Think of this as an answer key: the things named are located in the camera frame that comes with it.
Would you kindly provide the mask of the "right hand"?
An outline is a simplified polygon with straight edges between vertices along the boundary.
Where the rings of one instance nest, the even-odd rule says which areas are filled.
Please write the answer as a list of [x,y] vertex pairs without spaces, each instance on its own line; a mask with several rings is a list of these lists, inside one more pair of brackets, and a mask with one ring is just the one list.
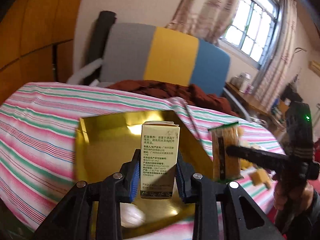
[[314,188],[308,181],[289,188],[280,180],[278,174],[274,175],[272,179],[277,181],[273,194],[274,207],[277,210],[275,226],[281,233],[285,233],[293,219],[311,206]]

